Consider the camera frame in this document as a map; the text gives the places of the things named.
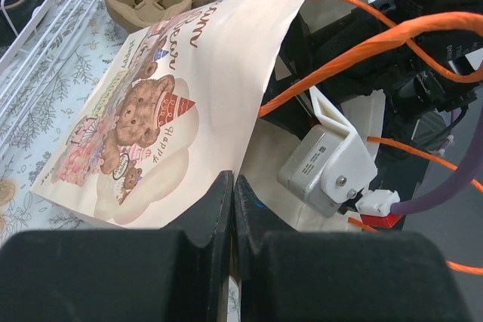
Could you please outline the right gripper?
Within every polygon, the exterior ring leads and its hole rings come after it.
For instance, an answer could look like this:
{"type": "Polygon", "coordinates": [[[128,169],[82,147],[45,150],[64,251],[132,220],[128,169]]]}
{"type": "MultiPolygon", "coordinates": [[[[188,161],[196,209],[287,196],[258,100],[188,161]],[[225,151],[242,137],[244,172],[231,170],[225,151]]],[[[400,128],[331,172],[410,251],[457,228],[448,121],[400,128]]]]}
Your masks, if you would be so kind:
{"type": "MultiPolygon", "coordinates": [[[[376,17],[356,8],[340,20],[311,35],[304,35],[302,18],[297,16],[281,49],[282,59],[291,74],[279,81],[271,79],[263,100],[270,101],[291,83],[387,28],[376,17]]],[[[481,36],[463,30],[428,31],[415,36],[414,41],[438,64],[458,75],[473,72],[466,55],[482,48],[481,36]]],[[[481,81],[460,83],[450,80],[403,44],[359,61],[317,87],[337,107],[358,96],[381,90],[386,97],[382,135],[428,148],[440,143],[457,122],[427,131],[418,138],[413,136],[416,123],[435,110],[460,109],[466,112],[476,98],[476,89],[481,86],[481,81]]]]}

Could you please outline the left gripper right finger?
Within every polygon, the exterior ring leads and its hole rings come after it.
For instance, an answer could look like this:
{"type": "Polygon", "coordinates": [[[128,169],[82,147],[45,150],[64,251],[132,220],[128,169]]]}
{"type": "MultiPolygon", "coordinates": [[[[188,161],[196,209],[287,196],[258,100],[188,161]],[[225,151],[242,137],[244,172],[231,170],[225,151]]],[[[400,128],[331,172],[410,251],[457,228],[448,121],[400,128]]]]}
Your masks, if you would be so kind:
{"type": "Polygon", "coordinates": [[[468,321],[443,255],[411,232],[299,232],[240,176],[233,191],[243,321],[468,321]]]}

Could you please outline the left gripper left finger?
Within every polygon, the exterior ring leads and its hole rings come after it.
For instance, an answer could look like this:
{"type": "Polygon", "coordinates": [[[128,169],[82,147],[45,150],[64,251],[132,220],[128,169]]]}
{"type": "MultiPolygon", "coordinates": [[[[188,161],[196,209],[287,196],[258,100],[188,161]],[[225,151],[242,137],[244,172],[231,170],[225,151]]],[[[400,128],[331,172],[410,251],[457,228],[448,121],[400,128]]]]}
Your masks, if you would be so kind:
{"type": "Polygon", "coordinates": [[[160,229],[27,231],[1,249],[3,321],[225,321],[233,175],[160,229]]]}

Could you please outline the paper takeout bag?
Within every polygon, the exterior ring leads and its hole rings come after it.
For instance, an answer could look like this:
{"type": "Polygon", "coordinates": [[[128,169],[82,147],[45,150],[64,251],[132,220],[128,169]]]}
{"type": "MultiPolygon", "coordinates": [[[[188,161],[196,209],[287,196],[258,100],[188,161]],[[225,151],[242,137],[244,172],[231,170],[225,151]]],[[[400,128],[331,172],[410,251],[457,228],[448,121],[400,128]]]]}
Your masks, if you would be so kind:
{"type": "Polygon", "coordinates": [[[130,35],[32,192],[91,220],[162,227],[240,171],[259,116],[423,32],[482,32],[469,12],[408,20],[263,103],[303,1],[220,0],[130,35]]]}

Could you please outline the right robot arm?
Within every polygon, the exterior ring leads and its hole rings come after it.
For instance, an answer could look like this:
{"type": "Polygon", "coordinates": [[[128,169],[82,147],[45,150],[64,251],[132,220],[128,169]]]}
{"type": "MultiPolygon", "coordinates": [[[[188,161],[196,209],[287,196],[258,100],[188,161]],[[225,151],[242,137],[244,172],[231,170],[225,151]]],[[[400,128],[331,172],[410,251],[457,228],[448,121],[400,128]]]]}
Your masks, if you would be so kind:
{"type": "MultiPolygon", "coordinates": [[[[371,8],[379,11],[383,19],[355,8],[316,31],[309,30],[302,17],[296,17],[282,44],[282,60],[289,68],[289,75],[271,80],[264,100],[272,100],[298,79],[386,31],[392,24],[447,12],[480,14],[482,0],[376,0],[371,8]]],[[[450,80],[403,44],[350,66],[321,82],[318,88],[336,105],[381,90],[386,97],[382,135],[434,152],[445,146],[457,122],[426,126],[424,117],[434,111],[454,110],[465,115],[476,98],[475,89],[481,84],[480,78],[470,83],[450,80]]]]}

